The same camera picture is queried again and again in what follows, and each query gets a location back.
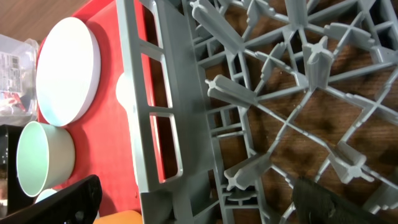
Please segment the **red snack wrapper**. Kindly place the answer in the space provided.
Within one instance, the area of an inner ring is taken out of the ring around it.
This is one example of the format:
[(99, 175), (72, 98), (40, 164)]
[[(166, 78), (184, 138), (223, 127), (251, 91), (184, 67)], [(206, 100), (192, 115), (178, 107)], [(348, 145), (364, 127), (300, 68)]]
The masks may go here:
[(24, 114), (25, 106), (22, 104), (18, 93), (1, 91), (1, 115), (9, 116), (10, 114)]

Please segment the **yellow cup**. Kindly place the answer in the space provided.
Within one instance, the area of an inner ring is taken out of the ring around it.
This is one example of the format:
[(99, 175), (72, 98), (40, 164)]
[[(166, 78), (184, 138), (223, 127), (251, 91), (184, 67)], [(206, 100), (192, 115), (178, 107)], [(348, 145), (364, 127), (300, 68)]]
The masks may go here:
[(126, 210), (95, 219), (93, 224), (143, 224), (142, 215), (134, 210)]

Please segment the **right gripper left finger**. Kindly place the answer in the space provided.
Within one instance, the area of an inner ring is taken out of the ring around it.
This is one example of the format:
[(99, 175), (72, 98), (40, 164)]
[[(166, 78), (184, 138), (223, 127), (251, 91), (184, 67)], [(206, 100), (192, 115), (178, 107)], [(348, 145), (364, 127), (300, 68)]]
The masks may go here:
[(38, 203), (8, 215), (1, 220), (1, 224), (92, 224), (102, 196), (99, 177), (89, 175)]

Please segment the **green bowl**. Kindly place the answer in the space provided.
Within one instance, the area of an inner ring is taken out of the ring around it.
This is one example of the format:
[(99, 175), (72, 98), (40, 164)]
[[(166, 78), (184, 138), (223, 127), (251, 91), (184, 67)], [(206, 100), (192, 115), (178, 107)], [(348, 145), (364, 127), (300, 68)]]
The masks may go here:
[(75, 146), (66, 129), (29, 122), (17, 145), (17, 177), (29, 197), (66, 182), (75, 166)]

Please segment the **light blue bowl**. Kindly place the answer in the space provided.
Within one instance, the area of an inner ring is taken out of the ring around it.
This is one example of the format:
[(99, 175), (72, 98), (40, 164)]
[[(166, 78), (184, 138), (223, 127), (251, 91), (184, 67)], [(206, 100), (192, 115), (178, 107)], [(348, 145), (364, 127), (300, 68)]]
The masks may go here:
[(45, 189), (41, 193), (38, 194), (34, 203), (39, 203), (40, 201), (45, 200), (46, 198), (50, 197), (53, 194), (59, 192), (60, 189)]

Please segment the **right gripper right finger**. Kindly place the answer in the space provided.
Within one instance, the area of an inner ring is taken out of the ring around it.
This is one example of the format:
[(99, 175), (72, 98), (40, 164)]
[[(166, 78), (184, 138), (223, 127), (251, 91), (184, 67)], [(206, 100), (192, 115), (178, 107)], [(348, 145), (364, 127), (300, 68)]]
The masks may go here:
[(300, 223), (387, 224), (377, 215), (304, 177), (295, 181), (292, 201)]

